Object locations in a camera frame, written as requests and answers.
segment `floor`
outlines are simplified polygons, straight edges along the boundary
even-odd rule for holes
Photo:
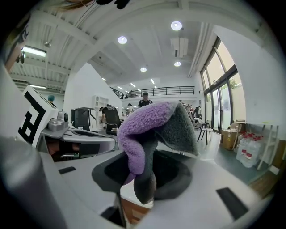
[[[106,135],[106,131],[99,131],[99,133]],[[195,131],[195,134],[196,139],[198,139],[199,131]],[[228,151],[225,148],[220,147],[219,143],[220,134],[217,134],[215,132],[211,133],[211,142],[208,142],[208,145],[206,145],[205,136],[202,140],[200,139],[198,142],[198,152],[200,153],[200,159],[216,163],[217,165],[221,166],[247,185],[258,179],[267,171],[268,165],[266,163],[262,164],[260,170],[257,170],[254,166],[252,168],[244,167],[236,159],[235,152]],[[168,148],[162,143],[158,144],[157,149],[172,151],[170,148]]]

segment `fuzzy cloth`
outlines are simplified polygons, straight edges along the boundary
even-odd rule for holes
[[[125,184],[134,181],[138,199],[145,203],[153,195],[142,187],[154,187],[153,153],[158,141],[171,149],[197,155],[193,125],[180,102],[158,102],[131,114],[118,130],[118,142],[128,155],[130,174]]]

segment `purple towel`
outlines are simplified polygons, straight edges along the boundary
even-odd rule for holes
[[[144,171],[145,152],[135,135],[145,133],[166,124],[179,102],[157,102],[142,107],[132,113],[118,130],[118,141],[128,155],[130,174],[126,183]]]

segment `cardboard box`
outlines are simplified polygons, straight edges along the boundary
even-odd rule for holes
[[[222,130],[220,145],[227,150],[232,150],[235,139],[236,132],[230,130]]]

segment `railing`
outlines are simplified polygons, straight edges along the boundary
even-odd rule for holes
[[[111,89],[120,99],[142,97],[144,92],[147,92],[150,97],[158,95],[194,95],[194,86],[150,88],[125,93],[122,93],[114,88]]]

